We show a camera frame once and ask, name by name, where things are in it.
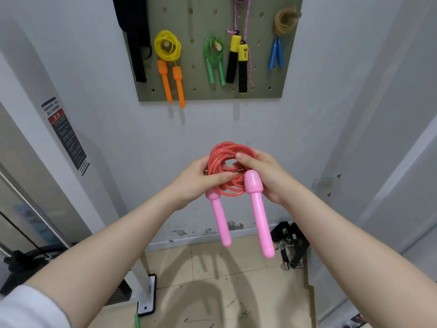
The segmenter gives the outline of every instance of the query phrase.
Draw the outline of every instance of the red label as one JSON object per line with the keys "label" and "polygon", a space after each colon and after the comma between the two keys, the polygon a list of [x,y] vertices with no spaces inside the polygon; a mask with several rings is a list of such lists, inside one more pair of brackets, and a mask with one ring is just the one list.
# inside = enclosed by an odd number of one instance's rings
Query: red label
{"label": "red label", "polygon": [[53,114],[52,116],[50,116],[48,118],[48,121],[50,122],[50,124],[53,124],[54,122],[57,121],[58,118],[60,118],[61,116],[65,115],[64,110],[61,108],[60,110],[58,110],[55,114]]}

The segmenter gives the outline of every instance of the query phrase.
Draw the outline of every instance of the hand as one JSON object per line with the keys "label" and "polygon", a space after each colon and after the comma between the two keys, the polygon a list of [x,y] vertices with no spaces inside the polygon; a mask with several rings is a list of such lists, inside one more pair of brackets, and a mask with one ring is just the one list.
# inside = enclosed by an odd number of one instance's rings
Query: hand
{"label": "hand", "polygon": [[264,184],[263,194],[267,199],[282,206],[286,203],[288,181],[293,178],[270,155],[254,149],[258,159],[243,153],[237,153],[236,159],[241,164],[258,172]]}
{"label": "hand", "polygon": [[199,198],[212,187],[229,182],[238,173],[226,171],[205,176],[209,155],[191,162],[181,174],[166,188],[169,195],[176,199],[176,209],[183,209],[193,200]]}

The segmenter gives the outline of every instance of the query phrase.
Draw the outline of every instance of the warning label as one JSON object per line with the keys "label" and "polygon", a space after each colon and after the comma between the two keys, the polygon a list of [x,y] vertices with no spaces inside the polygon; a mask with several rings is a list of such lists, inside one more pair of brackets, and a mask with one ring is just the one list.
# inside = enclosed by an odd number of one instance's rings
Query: warning label
{"label": "warning label", "polygon": [[86,160],[86,154],[79,139],[76,137],[70,122],[61,108],[57,98],[53,97],[41,105],[48,117],[50,125],[73,161],[74,166],[83,176],[90,163]]}

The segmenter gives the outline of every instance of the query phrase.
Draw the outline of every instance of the brown rope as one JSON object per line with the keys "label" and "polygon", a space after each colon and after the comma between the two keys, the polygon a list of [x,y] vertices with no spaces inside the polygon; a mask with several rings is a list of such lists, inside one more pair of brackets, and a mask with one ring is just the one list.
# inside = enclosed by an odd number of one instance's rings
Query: brown rope
{"label": "brown rope", "polygon": [[274,31],[276,35],[280,36],[290,33],[301,16],[302,14],[296,10],[295,6],[279,10],[274,17]]}

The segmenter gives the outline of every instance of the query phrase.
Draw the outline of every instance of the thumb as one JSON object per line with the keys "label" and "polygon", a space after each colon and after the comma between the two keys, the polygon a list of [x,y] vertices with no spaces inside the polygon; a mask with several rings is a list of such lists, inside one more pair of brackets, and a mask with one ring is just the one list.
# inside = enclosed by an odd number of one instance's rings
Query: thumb
{"label": "thumb", "polygon": [[241,164],[249,167],[250,169],[254,169],[255,171],[260,171],[263,165],[263,162],[240,152],[235,155],[235,158]]}
{"label": "thumb", "polygon": [[232,177],[234,177],[235,175],[238,175],[238,173],[225,171],[225,172],[219,173],[219,174],[204,176],[203,177],[205,180],[204,185],[205,185],[206,189],[208,190],[208,189],[211,189],[212,187],[229,182],[232,179]]}

